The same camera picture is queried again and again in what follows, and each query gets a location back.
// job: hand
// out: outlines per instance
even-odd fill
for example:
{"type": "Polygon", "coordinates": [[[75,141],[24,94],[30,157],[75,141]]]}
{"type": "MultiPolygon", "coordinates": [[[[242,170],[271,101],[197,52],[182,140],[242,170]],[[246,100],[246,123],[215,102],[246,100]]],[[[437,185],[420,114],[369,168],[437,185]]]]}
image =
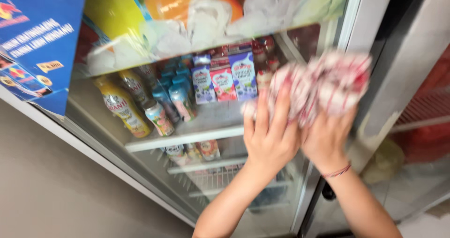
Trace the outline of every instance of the hand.
{"type": "Polygon", "coordinates": [[[253,114],[244,112],[244,142],[248,151],[246,166],[276,175],[300,148],[298,122],[292,121],[287,127],[290,108],[291,84],[280,89],[275,104],[275,114],[269,127],[267,90],[260,92],[256,122],[253,114]]]}
{"type": "Polygon", "coordinates": [[[312,126],[303,129],[301,149],[322,174],[348,165],[343,148],[355,115],[356,106],[341,116],[329,116],[321,109],[312,126]]]}

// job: white wall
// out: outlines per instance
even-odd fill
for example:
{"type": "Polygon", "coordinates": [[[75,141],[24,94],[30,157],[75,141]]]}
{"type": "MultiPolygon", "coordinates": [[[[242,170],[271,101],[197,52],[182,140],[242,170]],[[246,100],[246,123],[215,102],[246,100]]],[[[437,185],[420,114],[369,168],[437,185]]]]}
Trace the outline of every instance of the white wall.
{"type": "Polygon", "coordinates": [[[0,237],[184,238],[192,232],[0,100],[0,237]]]}

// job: yellow bottle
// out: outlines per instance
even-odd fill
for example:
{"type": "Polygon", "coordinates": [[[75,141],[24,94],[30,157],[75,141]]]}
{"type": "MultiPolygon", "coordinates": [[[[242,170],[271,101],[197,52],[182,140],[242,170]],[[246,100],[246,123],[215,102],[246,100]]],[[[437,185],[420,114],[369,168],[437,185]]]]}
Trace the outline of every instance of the yellow bottle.
{"type": "Polygon", "coordinates": [[[114,85],[104,75],[96,78],[94,84],[102,92],[106,107],[122,119],[128,130],[135,137],[142,138],[152,132],[152,129],[142,119],[138,108],[125,90],[114,85]]]}
{"type": "Polygon", "coordinates": [[[139,107],[142,107],[144,103],[151,99],[148,95],[146,87],[143,85],[143,81],[131,69],[120,71],[119,76],[122,78],[123,82],[130,91],[131,96],[139,107]]]}

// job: blue advertisement sign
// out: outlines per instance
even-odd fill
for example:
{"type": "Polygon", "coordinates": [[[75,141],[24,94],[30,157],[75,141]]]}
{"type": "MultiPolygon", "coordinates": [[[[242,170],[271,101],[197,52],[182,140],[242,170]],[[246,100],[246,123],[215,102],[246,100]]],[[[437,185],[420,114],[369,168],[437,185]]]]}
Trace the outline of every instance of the blue advertisement sign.
{"type": "Polygon", "coordinates": [[[64,116],[84,0],[0,0],[0,83],[64,116]]]}

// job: purple yogurt box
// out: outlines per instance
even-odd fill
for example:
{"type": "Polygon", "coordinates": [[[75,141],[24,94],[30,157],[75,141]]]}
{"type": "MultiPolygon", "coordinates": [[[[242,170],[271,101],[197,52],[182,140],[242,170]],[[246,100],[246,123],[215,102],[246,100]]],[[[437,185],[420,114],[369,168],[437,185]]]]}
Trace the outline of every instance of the purple yogurt box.
{"type": "Polygon", "coordinates": [[[258,97],[253,53],[246,51],[228,55],[228,59],[238,100],[245,101],[258,97]]]}
{"type": "Polygon", "coordinates": [[[196,103],[217,102],[216,92],[209,74],[209,66],[194,67],[191,71],[196,103]]]}

